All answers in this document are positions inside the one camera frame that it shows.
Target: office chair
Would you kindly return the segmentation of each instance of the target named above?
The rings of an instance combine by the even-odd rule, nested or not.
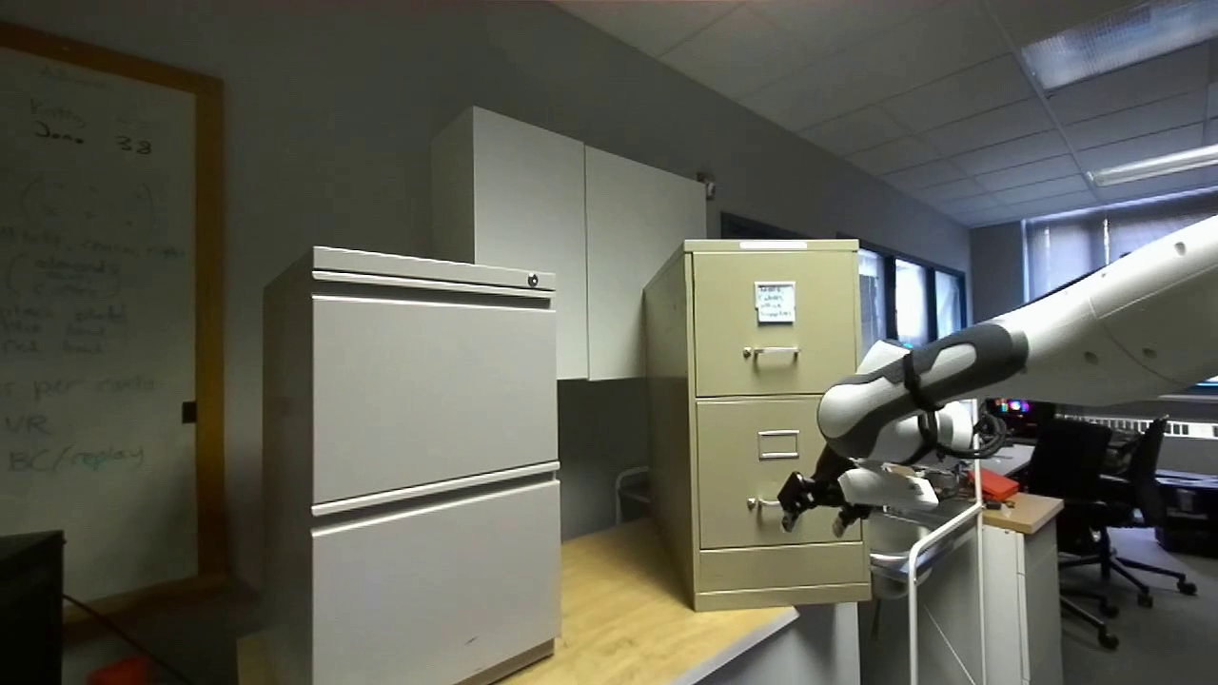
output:
[[[1064,568],[1106,564],[1106,526],[1102,526],[1102,462],[1109,455],[1111,428],[1075,419],[1054,419],[1040,428],[1031,461],[1018,470],[1023,492],[1064,499],[1057,514],[1057,552]],[[1084,594],[1102,601],[1106,616],[1116,616],[1116,606],[1106,594],[1064,589],[1064,607],[1097,626],[1102,648],[1116,650],[1109,620],[1076,606]]]
[[[1154,597],[1136,572],[1175,577],[1182,594],[1194,594],[1194,582],[1184,572],[1128,559],[1111,546],[1111,535],[1109,535],[1109,527],[1154,527],[1164,520],[1164,503],[1159,492],[1159,454],[1164,433],[1170,433],[1170,419],[1154,419],[1132,446],[1116,454],[1111,466],[1102,474],[1106,546],[1109,546],[1102,574],[1106,582],[1111,577],[1111,572],[1128,577],[1139,589],[1139,606],[1154,606]]]

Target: drawer handle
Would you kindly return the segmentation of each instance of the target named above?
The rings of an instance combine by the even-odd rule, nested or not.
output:
[[[743,356],[755,362],[755,369],[762,369],[764,356],[799,366],[799,344],[748,344]]]
[[[764,526],[764,509],[775,509],[781,516],[785,527],[795,526],[795,516],[781,507],[781,503],[768,503],[768,499],[748,499],[748,507],[755,509],[757,526]]]

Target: beige filing cabinet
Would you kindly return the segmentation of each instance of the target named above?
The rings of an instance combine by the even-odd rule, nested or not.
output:
[[[706,186],[465,109],[432,147],[433,256],[555,273],[561,379],[644,375],[644,289],[709,232]]]
[[[863,526],[781,526],[821,454],[819,395],[861,362],[852,239],[691,239],[648,289],[657,516],[692,607],[873,597]]]

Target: cabinet drawer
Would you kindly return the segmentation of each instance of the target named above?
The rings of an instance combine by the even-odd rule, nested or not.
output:
[[[827,441],[816,410],[819,395],[697,404],[697,540],[706,546],[839,540],[839,509],[806,509],[795,527],[785,527],[778,507],[785,479],[819,462]]]
[[[857,369],[857,247],[706,251],[692,261],[697,395],[821,390]]]
[[[868,556],[852,540],[839,545],[785,545],[785,546],[736,546],[700,552],[700,606],[827,606],[827,601],[868,601],[873,574]]]
[[[314,535],[314,679],[465,679],[561,626],[561,487]]]
[[[314,308],[318,503],[555,461],[551,308],[388,296]]]

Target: white cabinet door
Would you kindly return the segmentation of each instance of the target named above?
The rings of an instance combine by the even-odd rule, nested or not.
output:
[[[433,251],[555,273],[561,375],[585,375],[582,141],[465,109],[432,164]]]
[[[555,273],[561,375],[644,375],[644,289],[709,232],[692,180],[470,109],[433,141],[433,256]]]
[[[585,341],[594,379],[644,375],[644,289],[687,239],[706,232],[700,182],[585,147]]]

